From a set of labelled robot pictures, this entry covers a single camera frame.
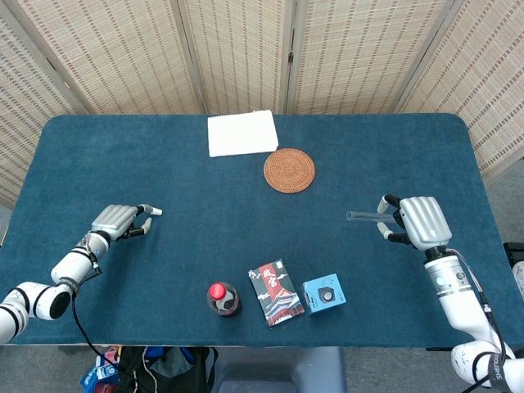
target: white robotic arm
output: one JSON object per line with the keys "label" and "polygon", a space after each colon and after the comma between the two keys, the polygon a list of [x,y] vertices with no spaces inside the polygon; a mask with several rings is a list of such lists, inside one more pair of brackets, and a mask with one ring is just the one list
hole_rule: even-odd
{"label": "white robotic arm", "polygon": [[[377,222],[378,230],[386,240],[413,245],[426,254],[424,266],[449,324],[475,339],[451,351],[455,372],[473,384],[472,389],[484,381],[483,386],[497,391],[524,393],[524,359],[515,359],[505,343],[502,350],[501,336],[480,283],[463,257],[457,251],[445,248],[451,239],[451,231],[438,202],[433,197],[399,199],[386,195],[377,212],[384,214],[389,206],[396,208],[393,218],[406,233],[393,233],[383,222]],[[459,259],[472,275],[482,306]],[[505,359],[502,359],[502,353],[505,353]]]}
{"label": "white robotic arm", "polygon": [[162,210],[149,205],[107,206],[93,221],[91,231],[52,269],[54,287],[23,282],[11,289],[0,304],[0,345],[20,335],[29,317],[60,318],[82,283],[101,273],[98,261],[111,242],[149,232],[151,218],[139,228],[133,225],[134,219],[143,212],[162,214]]}

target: woven coaster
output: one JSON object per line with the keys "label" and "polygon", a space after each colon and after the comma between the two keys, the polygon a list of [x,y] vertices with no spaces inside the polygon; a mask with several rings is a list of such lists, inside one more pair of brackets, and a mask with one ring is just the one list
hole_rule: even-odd
{"label": "woven coaster", "polygon": [[314,178],[314,163],[303,151],[279,149],[264,164],[264,177],[275,190],[292,194],[305,190]]}

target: paper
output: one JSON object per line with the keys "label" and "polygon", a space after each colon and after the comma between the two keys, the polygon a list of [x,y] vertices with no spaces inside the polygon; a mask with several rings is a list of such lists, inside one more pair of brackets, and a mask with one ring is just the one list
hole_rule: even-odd
{"label": "paper", "polygon": [[262,153],[278,147],[271,111],[210,117],[207,136],[210,157]]}

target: blue tablecloth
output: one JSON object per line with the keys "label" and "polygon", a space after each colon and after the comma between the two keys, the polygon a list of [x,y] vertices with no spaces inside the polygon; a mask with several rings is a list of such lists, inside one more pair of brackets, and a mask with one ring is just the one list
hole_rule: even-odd
{"label": "blue tablecloth", "polygon": [[[204,115],[59,116],[43,130],[0,250],[0,291],[51,283],[52,267],[111,203],[164,210],[145,237],[111,245],[86,283],[79,318],[96,343],[240,346],[452,346],[454,331],[414,249],[346,221],[380,197],[434,196],[450,245],[477,271],[507,342],[524,344],[519,298],[467,130],[447,114],[280,115],[280,147],[306,151],[316,176],[285,195],[264,180],[268,154],[209,158]],[[269,330],[247,276],[282,258],[295,287],[337,273],[347,303]],[[242,312],[206,304],[232,283]],[[70,310],[31,319],[20,344],[78,343]]]}

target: gray floor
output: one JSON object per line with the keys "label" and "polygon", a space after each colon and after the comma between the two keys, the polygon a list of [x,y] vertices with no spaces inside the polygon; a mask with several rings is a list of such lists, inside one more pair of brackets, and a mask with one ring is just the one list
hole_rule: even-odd
{"label": "gray floor", "polygon": [[[524,161],[487,188],[504,242],[524,242]],[[9,214],[0,209],[0,235]],[[347,348],[349,392],[460,392],[449,353],[425,350]],[[2,393],[71,393],[94,361],[86,347],[0,347]]]}

